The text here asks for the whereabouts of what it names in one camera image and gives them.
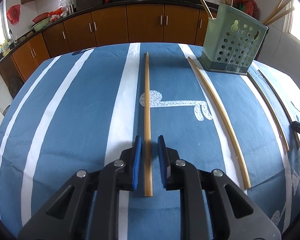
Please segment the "wooden chopstick two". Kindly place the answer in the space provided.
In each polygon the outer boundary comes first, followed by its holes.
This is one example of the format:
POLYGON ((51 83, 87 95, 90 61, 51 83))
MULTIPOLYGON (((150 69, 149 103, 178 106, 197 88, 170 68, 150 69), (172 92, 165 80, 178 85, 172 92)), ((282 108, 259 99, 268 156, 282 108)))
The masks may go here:
POLYGON ((145 58, 145 91, 144 91, 144 139, 145 139, 145 196, 153 196, 152 155, 151 155, 151 102, 149 52, 145 58))

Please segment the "wooden chopstick nine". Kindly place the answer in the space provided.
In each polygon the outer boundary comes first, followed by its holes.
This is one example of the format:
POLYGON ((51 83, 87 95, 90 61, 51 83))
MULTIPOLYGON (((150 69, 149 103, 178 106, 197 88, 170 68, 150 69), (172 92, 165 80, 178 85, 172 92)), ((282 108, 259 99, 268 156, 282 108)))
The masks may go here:
POLYGON ((285 0, 281 3, 281 5, 276 9, 276 11, 274 12, 274 16, 272 18, 275 17, 275 15, 277 15, 286 5, 288 5, 291 2, 291 0, 285 0))

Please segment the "wooden chopstick eight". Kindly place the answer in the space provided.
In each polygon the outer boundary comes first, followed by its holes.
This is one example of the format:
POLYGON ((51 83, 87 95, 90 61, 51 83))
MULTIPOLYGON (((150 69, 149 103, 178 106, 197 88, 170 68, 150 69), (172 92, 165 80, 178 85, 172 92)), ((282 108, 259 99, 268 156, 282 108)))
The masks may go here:
POLYGON ((274 16, 274 12, 276 11, 276 9, 281 5, 281 3, 284 0, 278 0, 278 2, 276 3, 275 7, 273 8, 273 10, 271 11, 270 15, 262 22, 262 24, 265 24, 268 20, 270 20, 273 16, 274 16))

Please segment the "blue striped tablecloth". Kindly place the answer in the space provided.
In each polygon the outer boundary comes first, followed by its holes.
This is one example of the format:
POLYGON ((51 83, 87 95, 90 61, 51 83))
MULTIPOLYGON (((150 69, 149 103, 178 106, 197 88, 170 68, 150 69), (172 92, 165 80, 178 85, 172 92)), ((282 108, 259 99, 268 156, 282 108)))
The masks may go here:
MULTIPOLYGON (((143 174, 136 191, 120 193, 119 238, 180 237, 179 193, 161 183, 160 135, 196 168, 218 168, 243 186, 223 120, 190 65, 198 61, 200 47, 131 43, 76 51, 44 61, 0 124, 0 219, 13 236, 75 172, 102 169, 143 136, 147 52, 153 196, 144 195, 143 174)), ((278 117, 287 153, 248 76, 207 71, 203 76, 221 100, 243 153, 251 182, 246 194, 285 231, 300 211, 300 148, 259 69, 299 122, 300 89, 275 68, 257 61, 249 67, 278 117)))

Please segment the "green perforated utensil holder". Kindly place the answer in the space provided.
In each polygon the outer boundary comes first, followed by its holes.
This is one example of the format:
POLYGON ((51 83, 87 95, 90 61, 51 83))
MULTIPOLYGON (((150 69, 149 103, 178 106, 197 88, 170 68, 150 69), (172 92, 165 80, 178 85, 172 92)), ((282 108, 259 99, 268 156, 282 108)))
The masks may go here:
POLYGON ((220 4, 216 18, 208 20, 199 60, 211 72, 247 75, 267 31, 253 17, 220 4))

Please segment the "red bag and condiment bottles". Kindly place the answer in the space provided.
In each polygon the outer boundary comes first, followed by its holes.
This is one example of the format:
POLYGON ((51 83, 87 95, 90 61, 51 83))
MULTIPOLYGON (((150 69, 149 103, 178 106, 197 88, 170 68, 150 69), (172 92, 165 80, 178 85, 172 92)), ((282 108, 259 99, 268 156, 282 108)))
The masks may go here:
POLYGON ((254 0, 233 0, 232 6, 257 20, 260 19, 260 10, 254 0))

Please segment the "lower wooden cabinets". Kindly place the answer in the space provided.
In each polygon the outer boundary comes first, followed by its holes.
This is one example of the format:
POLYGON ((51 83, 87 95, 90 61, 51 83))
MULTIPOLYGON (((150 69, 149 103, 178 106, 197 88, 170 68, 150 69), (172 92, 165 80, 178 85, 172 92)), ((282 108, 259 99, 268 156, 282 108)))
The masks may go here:
POLYGON ((204 9, 174 4, 129 4, 76 13, 28 37, 0 61, 5 83, 26 81, 45 60, 82 49, 133 42, 202 46, 204 9))

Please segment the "yellow detergent bottle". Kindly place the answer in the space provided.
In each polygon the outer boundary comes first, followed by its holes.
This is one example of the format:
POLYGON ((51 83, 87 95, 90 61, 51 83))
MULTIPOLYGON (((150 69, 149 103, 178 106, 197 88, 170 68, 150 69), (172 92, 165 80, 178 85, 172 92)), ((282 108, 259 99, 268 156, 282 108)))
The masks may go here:
POLYGON ((5 57, 10 52, 10 45, 8 40, 5 40, 3 44, 0 45, 0 52, 2 53, 3 57, 5 57))

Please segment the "stacked basins on counter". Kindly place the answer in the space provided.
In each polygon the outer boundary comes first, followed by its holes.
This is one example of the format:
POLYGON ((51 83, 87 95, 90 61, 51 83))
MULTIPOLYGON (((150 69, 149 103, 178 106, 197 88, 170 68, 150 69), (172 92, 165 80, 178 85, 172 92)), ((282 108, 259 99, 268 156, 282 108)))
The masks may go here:
POLYGON ((35 32, 37 32, 37 31, 43 29, 50 22, 54 22, 54 21, 60 19, 61 17, 67 16, 67 15, 68 15, 68 10, 65 7, 59 8, 55 11, 42 13, 32 20, 33 25, 31 28, 35 32))

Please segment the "red plastic bag on wall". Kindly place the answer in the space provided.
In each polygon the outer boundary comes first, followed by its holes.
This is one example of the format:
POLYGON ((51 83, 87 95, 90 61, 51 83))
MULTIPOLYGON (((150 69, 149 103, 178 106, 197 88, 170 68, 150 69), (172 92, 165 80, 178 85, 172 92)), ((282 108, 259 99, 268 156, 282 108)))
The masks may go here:
POLYGON ((11 25, 16 25, 19 22, 20 18, 20 4, 16 4, 11 6, 7 12, 7 19, 9 20, 11 25))

